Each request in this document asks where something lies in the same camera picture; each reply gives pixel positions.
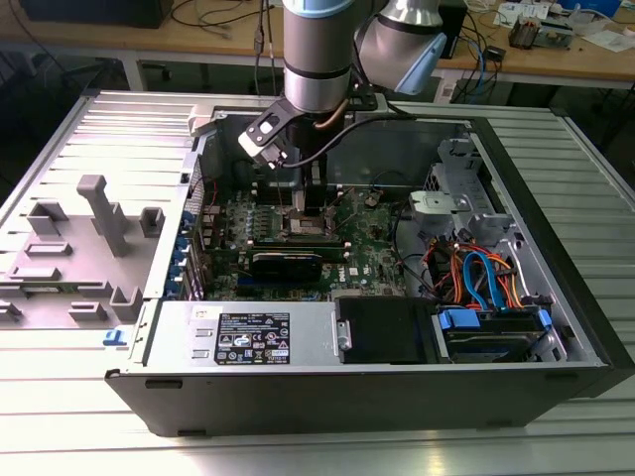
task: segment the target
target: black cable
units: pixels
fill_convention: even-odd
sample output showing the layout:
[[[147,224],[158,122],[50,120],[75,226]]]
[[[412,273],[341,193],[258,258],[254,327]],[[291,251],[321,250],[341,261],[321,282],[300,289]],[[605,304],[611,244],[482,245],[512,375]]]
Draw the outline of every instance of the black cable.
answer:
[[[406,185],[410,185],[410,179],[407,178],[403,173],[396,171],[396,170],[390,170],[390,171],[384,171],[384,172],[380,172],[379,174],[377,174],[373,180],[370,181],[370,188],[374,189],[375,188],[375,183],[377,182],[377,180],[379,180],[381,177],[387,176],[388,174],[393,174],[395,176],[399,176]]]
[[[265,0],[260,0],[260,10],[258,11],[258,25],[256,26],[256,31],[254,32],[254,51],[256,52],[256,59],[254,62],[254,83],[257,96],[260,96],[260,83],[258,78],[260,56],[262,56],[265,50],[265,28],[263,25],[264,10]]]
[[[406,259],[402,258],[401,253],[399,253],[399,247],[397,246],[397,230],[399,228],[399,222],[401,221],[401,217],[404,214],[404,210],[408,207],[409,204],[410,202],[406,200],[404,202],[404,206],[399,209],[397,218],[395,220],[395,225],[393,226],[392,230],[393,248],[395,251],[395,255],[397,256],[397,263],[401,264],[401,266],[404,268],[404,271],[415,278],[422,285],[421,297],[425,300],[436,303],[439,302],[439,298],[432,294],[432,287],[428,283],[426,283],[426,280],[419,276],[419,274],[415,273],[412,268],[410,268],[405,262],[407,258],[410,258],[413,255],[408,255]]]
[[[478,28],[476,26],[476,22],[474,21],[474,17],[472,17],[472,15],[468,12],[467,13],[467,18],[469,19],[469,21],[471,22],[472,26],[474,28],[469,28],[469,27],[465,27],[463,26],[462,28],[464,30],[467,30],[468,32],[471,32],[473,34],[476,35],[476,41],[478,43],[478,47],[481,50],[481,53],[483,54],[483,61],[485,62],[485,70],[487,70],[487,56],[486,56],[486,51],[489,48],[488,44],[487,44],[487,39],[478,31]],[[496,87],[496,82],[498,81],[498,72],[500,71],[500,68],[502,67],[502,63],[500,63],[500,66],[496,64],[496,61],[492,61],[494,63],[494,67],[495,67],[495,72],[492,76],[490,76],[489,78],[485,79],[485,81],[483,81],[483,85],[486,84],[487,82],[489,82],[490,80],[494,81],[494,84],[492,86],[492,88],[488,89],[488,91],[492,91],[494,87]],[[454,99],[451,101],[452,103],[455,103],[456,101],[458,101],[458,99],[460,98],[461,95],[463,95],[463,101],[467,99],[467,96],[473,95],[474,91],[476,90],[476,88],[478,88],[478,84],[475,84],[473,87],[471,87],[468,90],[469,87],[469,83],[472,81],[472,79],[474,78],[474,75],[476,73],[476,71],[478,70],[478,62],[476,63],[476,67],[472,70],[471,75],[469,76],[469,78],[467,79],[467,81],[465,82],[465,84],[463,85],[463,87],[459,90],[458,94],[454,97]],[[482,92],[480,92],[478,95],[482,95],[484,94],[485,90],[483,90]]]
[[[207,10],[206,12],[200,14],[198,16],[198,19],[202,22],[207,23],[207,21],[205,20],[205,17],[209,16],[209,15],[213,15],[214,13],[221,13],[221,12],[231,12],[232,10],[235,10],[236,8],[242,6],[242,4],[245,3],[245,0],[240,0],[238,3],[236,3],[236,5],[232,6],[232,7],[228,7],[228,8],[216,8],[215,10]]]
[[[351,132],[353,132],[355,129],[365,125],[365,124],[370,124],[371,122],[379,122],[379,121],[412,121],[417,119],[419,116],[416,116],[414,114],[409,114],[407,116],[403,116],[403,115],[399,115],[399,114],[382,114],[382,115],[377,115],[377,116],[373,116],[373,117],[368,117],[366,119],[363,119],[359,122],[354,122],[352,123],[350,126],[346,127],[345,129],[343,129],[339,134],[337,134],[335,137],[333,137],[330,141],[328,141],[326,143],[326,145],[324,145],[319,151],[317,151],[315,154],[313,154],[312,156],[310,156],[307,159],[304,159],[302,161],[296,162],[295,164],[282,164],[281,167],[283,169],[299,169],[301,167],[304,167],[308,164],[310,164],[311,162],[316,161],[317,159],[319,159],[322,155],[326,154],[326,152],[330,151],[333,147],[335,147],[339,141],[341,141],[344,137],[346,137],[348,134],[350,134]]]
[[[47,50],[47,48],[44,45],[42,45],[38,41],[38,39],[29,31],[29,29],[25,26],[25,24],[22,23],[22,20],[20,20],[20,17],[18,16],[18,12],[16,12],[16,8],[13,5],[13,1],[8,0],[8,3],[9,3],[9,8],[11,9],[11,14],[13,15],[13,18],[15,18],[16,22],[18,23],[22,31],[31,39],[33,43],[35,43],[38,46],[38,48],[40,48],[49,58],[51,58],[51,60],[53,60],[53,62],[56,64],[56,66],[60,69],[62,73],[64,73],[68,78],[70,78],[70,80],[72,80],[72,82],[74,82],[77,85],[77,87],[79,87],[79,89],[83,89],[83,86],[79,84],[74,77],[68,74],[68,71],[66,71],[66,69],[60,64],[60,62],[56,59],[56,57],[54,57],[51,54],[51,52]]]
[[[260,10],[256,10],[255,12],[245,13],[245,14],[240,15],[238,17],[231,18],[229,20],[223,20],[222,22],[215,22],[215,23],[208,23],[208,22],[205,22],[205,21],[201,21],[200,23],[189,23],[189,22],[186,22],[184,20],[180,20],[179,18],[177,18],[177,12],[182,7],[188,5],[188,3],[191,3],[191,2],[193,2],[193,0],[185,0],[183,3],[180,3],[175,8],[173,8],[172,11],[170,12],[170,18],[172,18],[178,24],[184,25],[186,27],[196,27],[196,28],[204,29],[205,27],[218,27],[218,26],[221,26],[221,25],[228,25],[230,23],[237,22],[238,20],[242,20],[243,18],[252,17],[252,16],[258,15],[260,13]]]
[[[274,86],[274,96],[278,95],[278,86],[276,85],[276,60],[274,59],[274,34],[271,28],[271,15],[269,0],[265,0],[266,13],[267,13],[267,35],[269,36],[269,58],[271,60],[271,77]]]
[[[386,105],[388,106],[388,109],[390,109],[393,112],[396,112],[397,114],[401,114],[402,116],[407,116],[410,115],[410,112],[408,111],[404,111],[402,108],[394,105],[392,102],[390,102],[388,99],[386,99]]]

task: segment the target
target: workbench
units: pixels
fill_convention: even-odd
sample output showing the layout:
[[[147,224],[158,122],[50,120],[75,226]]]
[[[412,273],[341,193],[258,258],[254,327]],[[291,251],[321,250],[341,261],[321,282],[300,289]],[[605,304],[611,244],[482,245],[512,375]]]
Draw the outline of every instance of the workbench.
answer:
[[[0,51],[41,53],[20,29],[13,18],[8,0],[0,0]],[[201,10],[222,7],[219,0],[201,0]],[[249,13],[254,6],[249,2],[231,12],[219,13],[217,21]],[[274,53],[277,66],[283,65],[283,15],[280,8],[272,11]],[[231,40],[224,40],[199,28],[187,27],[168,18],[158,30],[126,27],[72,25],[30,22],[24,11],[18,14],[29,31],[54,55],[121,60],[131,90],[147,90],[140,65],[142,60],[177,61],[195,63],[253,65],[253,38],[257,16],[232,23]],[[178,13],[179,18],[195,23],[192,5]],[[498,80],[579,87],[629,88],[635,80],[635,49],[616,54],[580,38],[575,38],[569,51],[533,49],[522,51],[509,47],[509,30],[491,27],[495,14],[473,14],[478,30],[491,37],[488,43],[507,50],[498,74]],[[635,12],[620,9],[616,15],[620,22],[635,23]],[[471,27],[468,19],[466,26]],[[611,28],[623,29],[623,25]],[[452,59],[439,61],[434,76],[442,79],[435,102],[449,102],[456,82],[468,77],[475,68],[474,57],[466,42],[459,42]]]
[[[266,99],[240,97],[251,107]],[[191,150],[188,117],[212,96],[81,97],[0,208],[0,273],[31,227],[36,199],[72,213],[77,178],[104,174],[127,214],[169,205]],[[571,119],[547,109],[398,103],[418,114],[486,118],[635,357],[635,193]],[[635,380],[560,405],[525,428],[160,438],[103,382],[127,348],[105,330],[0,324],[0,467],[9,473],[600,474],[635,469]],[[468,405],[469,396],[465,396]]]

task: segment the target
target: warning label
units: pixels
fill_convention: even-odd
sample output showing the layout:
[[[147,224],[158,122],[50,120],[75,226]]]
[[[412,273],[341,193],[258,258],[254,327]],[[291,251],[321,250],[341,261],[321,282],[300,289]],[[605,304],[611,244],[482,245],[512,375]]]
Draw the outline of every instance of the warning label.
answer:
[[[289,364],[287,313],[221,314],[214,360],[218,365]]]

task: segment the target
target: slotted aluminum surface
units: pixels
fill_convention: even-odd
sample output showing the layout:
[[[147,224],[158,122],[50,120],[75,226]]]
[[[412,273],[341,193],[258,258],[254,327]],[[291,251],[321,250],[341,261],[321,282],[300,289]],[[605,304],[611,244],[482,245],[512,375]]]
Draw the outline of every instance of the slotted aluminum surface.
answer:
[[[125,167],[110,183],[115,185],[111,194],[126,206],[137,206],[127,201],[126,187],[139,184],[138,179],[150,187],[148,197],[162,199],[158,187],[177,178],[171,174],[178,170],[180,154],[189,149],[186,122],[191,106],[211,98],[102,93],[73,111],[74,119],[66,124],[68,137],[48,151],[51,157],[62,151],[63,157],[54,159],[57,169],[45,172],[47,183],[74,183],[73,161],[84,158],[82,166],[96,171],[104,164]],[[410,110],[489,119],[635,356],[633,201],[603,159],[567,120],[547,110],[436,105]],[[86,150],[76,147],[95,144],[103,146],[99,154],[105,161],[89,162]],[[110,157],[114,154],[109,148],[118,146],[133,147],[128,154],[134,158]],[[45,191],[64,199],[62,188],[49,186]],[[9,213],[6,223],[25,226],[19,218]],[[0,244],[6,247],[5,239],[0,238]],[[165,439],[148,432],[102,382],[104,370],[116,368],[126,357],[125,350],[104,350],[102,338],[103,332],[95,330],[0,332],[4,472],[51,473],[55,468],[83,475],[122,470],[188,475],[528,475],[635,470],[633,379],[598,399],[562,404],[525,428]],[[470,405],[469,395],[465,404]]]

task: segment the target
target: circuit board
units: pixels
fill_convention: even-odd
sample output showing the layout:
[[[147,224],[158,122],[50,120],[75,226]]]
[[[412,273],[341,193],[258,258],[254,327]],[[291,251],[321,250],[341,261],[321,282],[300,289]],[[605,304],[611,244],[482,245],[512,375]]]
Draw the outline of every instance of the circuit board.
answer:
[[[332,246],[326,242],[319,248],[325,258],[318,281],[245,287],[241,283],[250,277],[254,241],[261,248],[267,243],[282,246],[283,217],[293,216],[294,211],[286,205],[259,205],[248,194],[237,192],[215,206],[206,220],[213,224],[204,231],[213,273],[206,298],[325,301],[344,296],[403,296],[403,268],[389,241],[392,203],[377,196],[370,190],[349,190],[330,211],[337,239]],[[310,248],[294,244],[276,249],[310,253]]]

